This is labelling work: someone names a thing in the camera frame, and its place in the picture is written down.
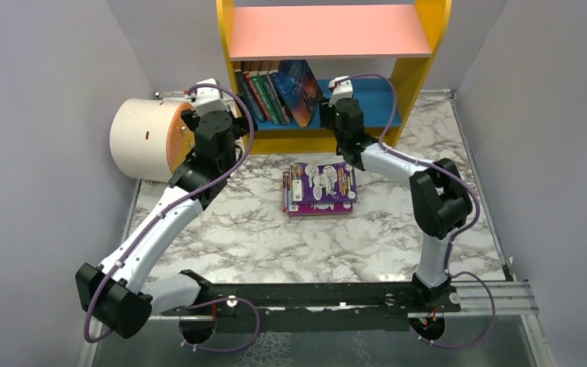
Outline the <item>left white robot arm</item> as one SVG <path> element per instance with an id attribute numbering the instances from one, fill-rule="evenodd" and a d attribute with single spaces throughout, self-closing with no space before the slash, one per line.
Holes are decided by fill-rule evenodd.
<path id="1" fill-rule="evenodd" d="M 258 127 L 250 114 L 235 117 L 229 110 L 186 110 L 182 119 L 195 145 L 168 180 L 157 205 L 117 250 L 97 265 L 82 264 L 76 272 L 88 343 L 111 333 L 130 338 L 151 314 L 189 306 L 199 295 L 201 286 L 186 275 L 171 278 L 156 291 L 145 283 L 177 235 L 203 213 L 244 163 L 248 153 L 238 155 L 236 142 L 244 136 L 252 141 Z"/>

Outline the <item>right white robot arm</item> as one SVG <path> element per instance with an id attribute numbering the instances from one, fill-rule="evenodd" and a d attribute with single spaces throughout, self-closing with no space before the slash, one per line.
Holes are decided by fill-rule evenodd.
<path id="1" fill-rule="evenodd" d="M 380 174 L 410 190 L 413 215 L 423 232 L 420 263 L 412 285 L 423 302 L 447 294 L 451 283 L 449 256 L 456 232 L 463 228 L 473 204 L 454 162 L 413 158 L 366 132 L 357 99 L 319 104 L 319 120 L 336 139 L 336 153 L 360 171 Z"/>

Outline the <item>green Treehouse book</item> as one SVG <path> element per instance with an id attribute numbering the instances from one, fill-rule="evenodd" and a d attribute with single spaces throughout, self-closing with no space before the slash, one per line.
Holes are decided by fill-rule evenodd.
<path id="1" fill-rule="evenodd" d="M 262 64 L 264 62 L 263 61 L 257 61 L 257 62 L 258 62 L 257 65 L 259 66 L 258 76 L 261 79 L 261 82 L 262 82 L 262 85 L 264 87 L 264 90 L 265 90 L 265 92 L 266 92 L 266 94 L 268 96 L 269 104 L 271 106 L 271 111 L 274 113 L 274 120 L 275 120 L 275 122 L 273 122 L 273 123 L 275 125 L 279 125 L 278 124 L 277 114 L 275 112 L 274 105 L 272 104 L 274 97 L 272 95 L 272 91 L 270 90 L 270 86 L 269 86 L 269 83 L 267 81 L 267 75 L 266 75 L 265 67 L 262 66 Z"/>

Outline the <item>Nineteen Eighty-Four dark book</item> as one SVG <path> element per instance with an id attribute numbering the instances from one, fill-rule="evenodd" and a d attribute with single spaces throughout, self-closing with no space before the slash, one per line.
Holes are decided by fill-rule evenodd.
<path id="1" fill-rule="evenodd" d="M 248 107 L 253 120 L 257 123 L 266 122 L 265 115 L 262 112 L 261 107 L 259 106 L 258 101 L 255 98 L 255 95 L 252 92 L 251 87 L 249 86 L 249 83 L 243 73 L 241 63 L 234 61 L 232 65 L 234 67 L 235 79 L 238 84 L 238 90 L 241 93 L 242 101 Z"/>

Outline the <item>red Treehouse book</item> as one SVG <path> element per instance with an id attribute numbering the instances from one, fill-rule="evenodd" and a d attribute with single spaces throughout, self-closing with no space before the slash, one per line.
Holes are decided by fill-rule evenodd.
<path id="1" fill-rule="evenodd" d="M 256 100 L 264 115 L 264 120 L 268 122 L 275 122 L 274 113 L 271 111 L 268 96 L 264 90 L 261 79 L 258 76 L 259 66 L 257 61 L 242 61 L 242 71 L 246 80 L 253 91 Z"/>

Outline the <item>Jane Eyre blue book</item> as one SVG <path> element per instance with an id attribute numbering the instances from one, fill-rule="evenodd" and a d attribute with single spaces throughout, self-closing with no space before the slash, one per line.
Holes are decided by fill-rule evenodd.
<path id="1" fill-rule="evenodd" d="M 274 82 L 293 120 L 306 128 L 313 119 L 323 93 L 307 60 L 279 61 Z"/>

